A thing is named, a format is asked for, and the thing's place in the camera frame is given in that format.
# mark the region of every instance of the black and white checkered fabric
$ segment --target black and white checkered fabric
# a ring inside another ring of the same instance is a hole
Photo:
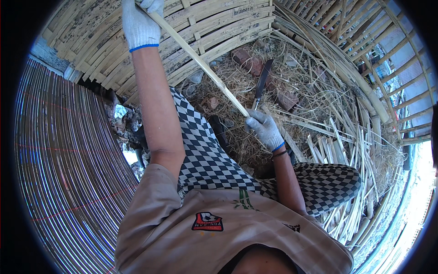
[[[174,88],[170,89],[180,119],[186,158],[181,166],[180,196],[191,189],[246,189],[277,200],[276,181],[248,175],[220,147],[210,124]],[[359,172],[337,164],[294,165],[310,215],[320,215],[359,192]]]

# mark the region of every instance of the soccer ball logo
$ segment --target soccer ball logo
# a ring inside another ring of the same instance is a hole
[[[204,222],[213,222],[216,221],[217,219],[219,219],[218,216],[212,215],[210,212],[202,212],[201,213],[201,219]]]

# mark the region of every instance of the wristband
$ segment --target wristband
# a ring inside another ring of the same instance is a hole
[[[287,150],[285,150],[285,151],[283,151],[283,152],[281,152],[281,153],[278,153],[278,154],[276,154],[276,155],[273,155],[272,158],[277,157],[277,156],[280,156],[280,155],[283,155],[283,154],[285,154],[285,153],[287,153]]]

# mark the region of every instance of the white work glove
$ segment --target white work glove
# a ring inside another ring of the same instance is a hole
[[[245,124],[254,130],[260,141],[272,152],[284,145],[284,139],[278,131],[274,119],[257,110],[247,109],[250,117],[246,118]]]
[[[164,0],[140,0],[140,6],[148,13],[156,11],[163,17]],[[161,28],[135,4],[135,0],[122,0],[123,31],[129,45],[129,52],[147,46],[158,46]]]

